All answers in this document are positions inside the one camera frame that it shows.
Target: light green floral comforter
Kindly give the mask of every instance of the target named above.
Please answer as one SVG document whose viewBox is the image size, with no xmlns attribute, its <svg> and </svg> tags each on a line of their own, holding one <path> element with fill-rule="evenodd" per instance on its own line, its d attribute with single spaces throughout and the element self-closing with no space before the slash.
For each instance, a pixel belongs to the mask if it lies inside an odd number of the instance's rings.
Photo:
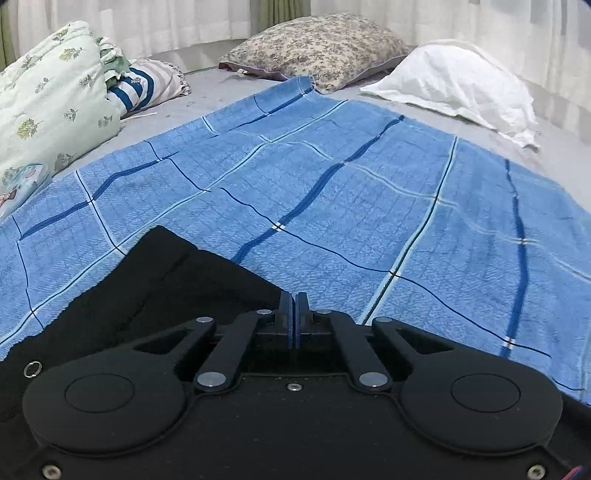
<svg viewBox="0 0 591 480">
<path fill-rule="evenodd" d="M 61 28 L 0 72 L 0 220 L 119 133 L 119 120 L 86 22 Z"/>
</svg>

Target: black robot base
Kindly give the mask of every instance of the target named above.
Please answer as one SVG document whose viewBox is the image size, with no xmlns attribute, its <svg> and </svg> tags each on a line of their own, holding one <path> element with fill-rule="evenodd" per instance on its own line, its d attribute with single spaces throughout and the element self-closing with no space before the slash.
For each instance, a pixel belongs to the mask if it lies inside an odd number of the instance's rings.
<svg viewBox="0 0 591 480">
<path fill-rule="evenodd" d="M 543 374 L 303 293 L 49 369 L 22 406 L 40 449 L 18 480 L 588 474 L 551 447 L 563 397 Z"/>
</svg>

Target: pillow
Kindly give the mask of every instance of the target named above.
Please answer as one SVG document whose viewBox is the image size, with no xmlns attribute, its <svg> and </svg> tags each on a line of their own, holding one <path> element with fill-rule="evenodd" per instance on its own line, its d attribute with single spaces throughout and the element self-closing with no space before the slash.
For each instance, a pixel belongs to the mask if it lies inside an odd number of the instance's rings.
<svg viewBox="0 0 591 480">
<path fill-rule="evenodd" d="M 466 41 L 436 40 L 421 45 L 390 75 L 361 91 L 460 115 L 498 131 L 520 147 L 537 147 L 537 123 L 527 87 L 488 53 Z"/>
<path fill-rule="evenodd" d="M 139 59 L 109 88 L 107 98 L 123 118 L 190 93 L 191 87 L 178 67 L 165 61 Z"/>
<path fill-rule="evenodd" d="M 407 54 L 391 30 L 344 13 L 268 28 L 224 55 L 219 67 L 269 80 L 308 75 L 319 92 L 329 93 L 395 68 Z"/>
</svg>

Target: black cloth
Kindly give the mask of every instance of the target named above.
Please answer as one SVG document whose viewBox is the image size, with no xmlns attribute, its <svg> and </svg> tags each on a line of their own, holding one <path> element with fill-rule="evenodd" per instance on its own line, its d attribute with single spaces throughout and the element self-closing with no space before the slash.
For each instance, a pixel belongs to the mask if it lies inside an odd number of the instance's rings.
<svg viewBox="0 0 591 480">
<path fill-rule="evenodd" d="M 29 362 L 45 370 L 200 316 L 230 323 L 243 312 L 276 309 L 280 296 L 280 288 L 235 263 L 163 227 L 150 230 L 110 275 L 0 362 L 0 472 L 37 449 L 21 411 Z"/>
</svg>

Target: quilt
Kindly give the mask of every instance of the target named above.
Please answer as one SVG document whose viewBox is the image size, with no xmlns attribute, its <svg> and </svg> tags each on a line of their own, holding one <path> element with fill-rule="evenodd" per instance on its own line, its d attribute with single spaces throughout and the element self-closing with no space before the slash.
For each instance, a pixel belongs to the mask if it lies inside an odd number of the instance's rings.
<svg viewBox="0 0 591 480">
<path fill-rule="evenodd" d="M 0 223 L 0 359 L 155 225 L 312 308 L 397 318 L 591 403 L 591 216 L 549 179 L 307 77 L 115 151 Z"/>
</svg>

